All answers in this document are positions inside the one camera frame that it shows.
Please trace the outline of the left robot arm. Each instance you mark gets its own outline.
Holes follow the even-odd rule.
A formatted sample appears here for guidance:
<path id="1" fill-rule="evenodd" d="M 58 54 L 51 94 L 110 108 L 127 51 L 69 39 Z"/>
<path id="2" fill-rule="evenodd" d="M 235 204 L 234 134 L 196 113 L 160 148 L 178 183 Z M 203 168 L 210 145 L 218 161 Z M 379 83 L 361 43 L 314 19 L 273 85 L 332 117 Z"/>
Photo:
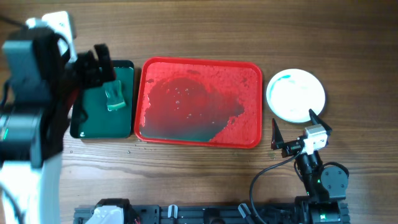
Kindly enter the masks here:
<path id="1" fill-rule="evenodd" d="M 7 223 L 58 223 L 63 137 L 68 113 L 87 88 L 113 81 L 108 47 L 77 56 L 48 27 L 13 32 L 2 50 L 14 101 L 1 100 L 1 196 Z"/>

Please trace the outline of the green yellow sponge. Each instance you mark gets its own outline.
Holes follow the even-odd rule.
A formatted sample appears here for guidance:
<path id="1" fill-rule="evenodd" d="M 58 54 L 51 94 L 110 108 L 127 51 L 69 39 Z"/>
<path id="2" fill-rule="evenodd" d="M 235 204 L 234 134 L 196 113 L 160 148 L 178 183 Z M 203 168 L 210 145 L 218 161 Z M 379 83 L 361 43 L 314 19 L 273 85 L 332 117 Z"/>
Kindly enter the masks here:
<path id="1" fill-rule="evenodd" d="M 115 111 L 126 106 L 120 80 L 105 82 L 103 83 L 103 88 L 107 97 L 106 106 L 109 111 Z"/>

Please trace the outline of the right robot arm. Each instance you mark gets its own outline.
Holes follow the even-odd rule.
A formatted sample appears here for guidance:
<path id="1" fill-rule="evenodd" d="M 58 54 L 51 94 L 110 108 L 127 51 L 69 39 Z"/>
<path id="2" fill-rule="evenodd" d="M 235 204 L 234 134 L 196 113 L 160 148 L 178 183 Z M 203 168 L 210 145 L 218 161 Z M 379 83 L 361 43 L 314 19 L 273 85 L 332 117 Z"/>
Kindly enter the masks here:
<path id="1" fill-rule="evenodd" d="M 319 150 L 328 145 L 332 128 L 309 110 L 311 126 L 297 139 L 285 142 L 276 121 L 272 120 L 271 149 L 281 150 L 283 158 L 294 161 L 306 196 L 298 196 L 292 205 L 277 208 L 286 223 L 345 223 L 349 221 L 346 199 L 349 170 L 337 162 L 324 163 Z"/>

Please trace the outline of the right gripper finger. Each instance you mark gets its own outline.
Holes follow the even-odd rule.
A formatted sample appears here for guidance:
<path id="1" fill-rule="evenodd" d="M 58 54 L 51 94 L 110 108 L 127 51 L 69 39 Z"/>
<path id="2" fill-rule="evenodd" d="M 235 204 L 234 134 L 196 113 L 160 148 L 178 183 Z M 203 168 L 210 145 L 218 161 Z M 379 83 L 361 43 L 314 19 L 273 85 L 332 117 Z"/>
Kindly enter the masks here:
<path id="1" fill-rule="evenodd" d="M 328 124 L 326 124 L 326 122 L 324 122 L 321 118 L 319 118 L 318 115 L 312 109 L 309 109 L 308 112 L 309 112 L 310 121 L 312 122 L 313 125 L 320 124 L 325 128 L 326 131 L 332 130 L 332 128 Z"/>
<path id="2" fill-rule="evenodd" d="M 272 141 L 271 141 L 271 149 L 277 150 L 282 149 L 285 142 L 282 137 L 282 134 L 279 130 L 279 127 L 276 123 L 276 120 L 272 118 Z"/>

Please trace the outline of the white plate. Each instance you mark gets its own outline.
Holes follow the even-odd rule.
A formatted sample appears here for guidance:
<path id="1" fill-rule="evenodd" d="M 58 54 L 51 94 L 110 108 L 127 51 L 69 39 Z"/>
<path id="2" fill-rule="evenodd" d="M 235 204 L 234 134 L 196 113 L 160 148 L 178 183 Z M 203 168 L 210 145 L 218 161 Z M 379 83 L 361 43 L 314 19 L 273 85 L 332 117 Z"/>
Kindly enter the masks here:
<path id="1" fill-rule="evenodd" d="M 319 115 L 326 105 L 326 92 L 310 72 L 290 68 L 276 73 L 266 88 L 266 101 L 271 111 L 290 123 L 310 120 L 309 110 Z"/>

